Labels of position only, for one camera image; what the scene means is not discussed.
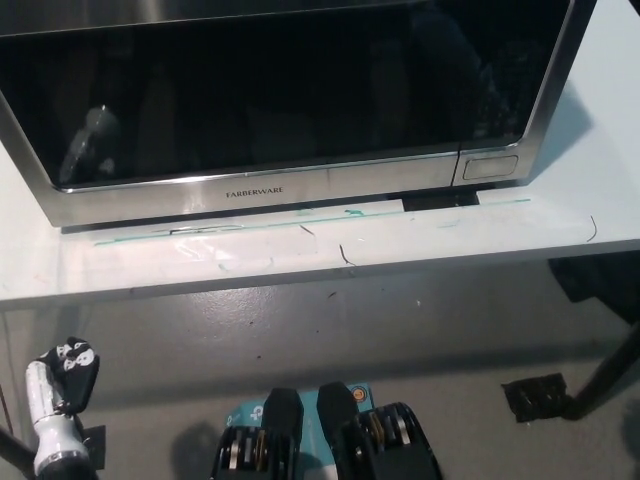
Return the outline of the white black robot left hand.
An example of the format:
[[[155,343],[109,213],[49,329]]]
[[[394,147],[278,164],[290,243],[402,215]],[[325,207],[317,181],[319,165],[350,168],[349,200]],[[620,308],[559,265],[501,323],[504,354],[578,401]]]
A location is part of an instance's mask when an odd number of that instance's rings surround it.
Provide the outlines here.
[[[37,479],[97,477],[79,415],[89,404],[99,368],[99,355],[77,337],[27,366],[27,400],[38,440],[33,460]]]

